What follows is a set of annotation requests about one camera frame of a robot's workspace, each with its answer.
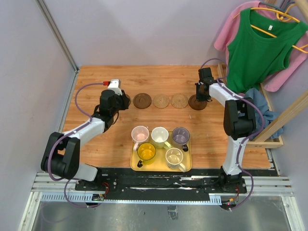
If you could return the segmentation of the dark brown coaster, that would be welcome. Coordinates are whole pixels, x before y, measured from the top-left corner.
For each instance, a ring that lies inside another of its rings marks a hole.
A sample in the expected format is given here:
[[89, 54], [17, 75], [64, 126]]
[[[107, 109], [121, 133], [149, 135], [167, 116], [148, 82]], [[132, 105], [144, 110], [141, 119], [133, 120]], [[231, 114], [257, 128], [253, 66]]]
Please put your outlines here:
[[192, 95], [189, 100], [188, 100], [189, 106], [193, 109], [193, 110], [203, 110], [206, 108], [207, 106], [207, 101], [198, 101], [196, 98], [196, 94]]
[[138, 109], [146, 109], [152, 103], [152, 98], [147, 93], [139, 93], [133, 99], [133, 104]]
[[131, 98], [130, 98], [130, 96], [129, 96], [128, 94], [126, 94], [126, 97], [128, 98], [128, 105], [130, 106], [130, 104], [131, 104]]

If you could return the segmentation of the woven coaster front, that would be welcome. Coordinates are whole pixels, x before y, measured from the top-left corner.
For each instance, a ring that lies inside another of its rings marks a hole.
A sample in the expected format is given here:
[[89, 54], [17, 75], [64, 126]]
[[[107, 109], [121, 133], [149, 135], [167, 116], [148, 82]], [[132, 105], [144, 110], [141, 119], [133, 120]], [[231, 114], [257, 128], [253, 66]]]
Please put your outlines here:
[[171, 97], [170, 102], [173, 107], [183, 109], [188, 105], [188, 98], [182, 93], [177, 93]]

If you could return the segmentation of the woven coaster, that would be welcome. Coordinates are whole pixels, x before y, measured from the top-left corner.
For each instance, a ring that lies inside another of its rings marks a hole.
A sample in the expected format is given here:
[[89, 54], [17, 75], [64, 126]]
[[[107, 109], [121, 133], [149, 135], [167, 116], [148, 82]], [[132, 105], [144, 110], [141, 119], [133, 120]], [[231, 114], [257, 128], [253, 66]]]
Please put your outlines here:
[[182, 93], [177, 93], [171, 97], [170, 102], [173, 107], [183, 109], [188, 105], [188, 98]]
[[166, 108], [170, 103], [170, 99], [165, 94], [156, 95], [153, 99], [153, 104], [157, 108]]

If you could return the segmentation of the pink cup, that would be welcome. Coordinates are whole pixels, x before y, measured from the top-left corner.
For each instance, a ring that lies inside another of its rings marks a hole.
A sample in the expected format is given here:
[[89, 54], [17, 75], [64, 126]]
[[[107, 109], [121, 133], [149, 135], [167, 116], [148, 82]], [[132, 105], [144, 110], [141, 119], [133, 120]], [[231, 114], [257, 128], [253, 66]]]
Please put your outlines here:
[[136, 126], [131, 132], [131, 137], [134, 142], [133, 151], [137, 151], [141, 144], [149, 141], [149, 130], [145, 126]]

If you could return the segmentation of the woven coaster back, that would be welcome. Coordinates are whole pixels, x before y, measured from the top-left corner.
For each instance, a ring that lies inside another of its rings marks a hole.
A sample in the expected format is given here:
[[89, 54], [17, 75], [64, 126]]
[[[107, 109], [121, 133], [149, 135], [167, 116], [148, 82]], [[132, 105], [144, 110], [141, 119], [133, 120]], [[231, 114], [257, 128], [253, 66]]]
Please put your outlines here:
[[153, 99], [153, 104], [157, 108], [166, 108], [170, 103], [170, 99], [165, 94], [156, 95]]

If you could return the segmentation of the white cream cup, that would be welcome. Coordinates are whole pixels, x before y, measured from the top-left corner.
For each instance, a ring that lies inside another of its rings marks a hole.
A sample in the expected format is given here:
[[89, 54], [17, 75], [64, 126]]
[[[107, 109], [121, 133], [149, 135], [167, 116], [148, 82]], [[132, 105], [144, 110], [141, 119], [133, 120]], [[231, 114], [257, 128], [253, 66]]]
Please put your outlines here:
[[168, 142], [169, 132], [164, 127], [156, 127], [152, 130], [151, 138], [153, 145], [157, 149], [170, 149], [171, 144]]

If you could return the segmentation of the purple black cup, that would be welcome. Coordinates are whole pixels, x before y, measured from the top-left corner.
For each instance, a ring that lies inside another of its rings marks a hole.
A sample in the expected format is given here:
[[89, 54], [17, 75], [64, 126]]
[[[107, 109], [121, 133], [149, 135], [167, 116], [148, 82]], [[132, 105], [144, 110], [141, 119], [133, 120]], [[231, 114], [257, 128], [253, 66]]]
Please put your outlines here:
[[187, 143], [190, 140], [190, 133], [186, 128], [177, 127], [172, 131], [172, 146], [187, 152], [189, 150]]

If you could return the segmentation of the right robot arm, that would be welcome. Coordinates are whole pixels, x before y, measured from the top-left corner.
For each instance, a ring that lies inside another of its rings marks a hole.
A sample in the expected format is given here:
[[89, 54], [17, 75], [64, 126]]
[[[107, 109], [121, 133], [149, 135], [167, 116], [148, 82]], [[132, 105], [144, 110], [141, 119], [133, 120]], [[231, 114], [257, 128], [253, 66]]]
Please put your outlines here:
[[248, 136], [256, 129], [253, 101], [234, 93], [222, 81], [215, 80], [210, 68], [200, 68], [198, 74], [199, 80], [195, 84], [197, 101], [205, 102], [214, 98], [224, 106], [223, 128], [228, 136], [227, 154], [214, 186], [226, 193], [235, 189], [245, 193], [247, 189], [242, 161]]

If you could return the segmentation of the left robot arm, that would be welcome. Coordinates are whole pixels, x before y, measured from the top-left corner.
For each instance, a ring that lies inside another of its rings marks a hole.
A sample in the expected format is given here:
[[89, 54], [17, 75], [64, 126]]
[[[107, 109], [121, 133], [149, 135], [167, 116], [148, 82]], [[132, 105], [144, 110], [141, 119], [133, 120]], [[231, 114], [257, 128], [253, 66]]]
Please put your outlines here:
[[130, 99], [124, 90], [103, 90], [93, 115], [82, 125], [66, 133], [53, 132], [48, 139], [41, 161], [41, 170], [52, 178], [85, 180], [96, 191], [103, 185], [97, 167], [80, 162], [81, 147], [114, 124], [114, 116], [127, 110]]

